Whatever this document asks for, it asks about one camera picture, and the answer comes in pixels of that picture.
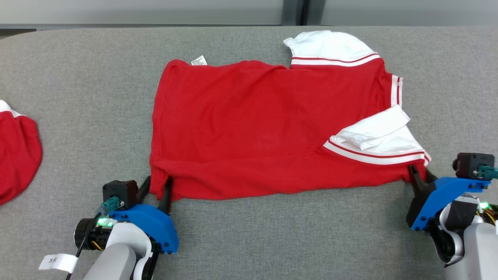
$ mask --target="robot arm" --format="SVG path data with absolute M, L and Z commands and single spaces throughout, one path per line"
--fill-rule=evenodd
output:
M 150 177 L 140 190 L 135 181 L 112 181 L 102 187 L 104 203 L 95 218 L 82 219 L 74 233 L 76 256 L 66 259 L 45 257 L 40 269 L 68 271 L 68 280 L 81 250 L 103 251 L 84 280 L 151 280 L 160 254 L 175 254 L 178 236 L 171 221 L 173 178 L 165 184 L 164 196 L 157 208 L 140 204 L 148 194 Z
M 414 166 L 409 168 L 415 198 L 406 221 L 432 238 L 448 280 L 496 279 L 498 207 L 469 194 L 488 188 L 496 176 L 494 162 L 490 154 L 460 153 L 453 164 L 457 178 L 438 179 L 427 171 L 426 182 Z

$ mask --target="clothing tag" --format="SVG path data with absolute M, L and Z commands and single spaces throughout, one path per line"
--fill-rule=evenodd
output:
M 204 55 L 201 55 L 198 58 L 192 60 L 192 62 L 190 62 L 190 64 L 192 64 L 192 65 L 208 65 L 208 63 L 206 62 L 206 59 L 204 58 Z
M 39 270 L 64 270 L 73 273 L 78 258 L 68 254 L 46 255 L 40 264 Z

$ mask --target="gray table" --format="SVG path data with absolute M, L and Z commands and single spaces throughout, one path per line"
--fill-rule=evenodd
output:
M 257 59 L 289 66 L 282 40 L 331 28 L 357 36 L 403 80 L 412 133 L 438 176 L 461 151 L 498 155 L 498 34 L 479 27 L 172 27 L 55 30 L 0 40 L 0 99 L 38 123 L 41 167 L 0 207 L 1 279 L 64 279 L 38 271 L 47 254 L 74 254 L 77 222 L 101 188 L 149 174 L 151 113 L 169 60 L 211 65 Z M 180 237 L 154 279 L 439 280 L 431 240 L 405 215 L 411 187 L 334 189 L 173 204 Z M 497 184 L 481 196 L 498 202 Z M 157 203 L 152 197 L 151 203 Z M 98 257 L 84 251 L 73 279 Z

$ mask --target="white wall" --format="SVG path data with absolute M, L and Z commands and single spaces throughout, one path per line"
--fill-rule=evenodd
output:
M 322 24 L 498 24 L 498 0 L 327 0 Z
M 283 1 L 0 0 L 0 28 L 52 24 L 280 24 Z

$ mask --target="folded red garment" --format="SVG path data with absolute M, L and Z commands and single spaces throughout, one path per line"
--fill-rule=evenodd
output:
M 36 123 L 0 100 L 0 205 L 22 193 L 41 163 Z

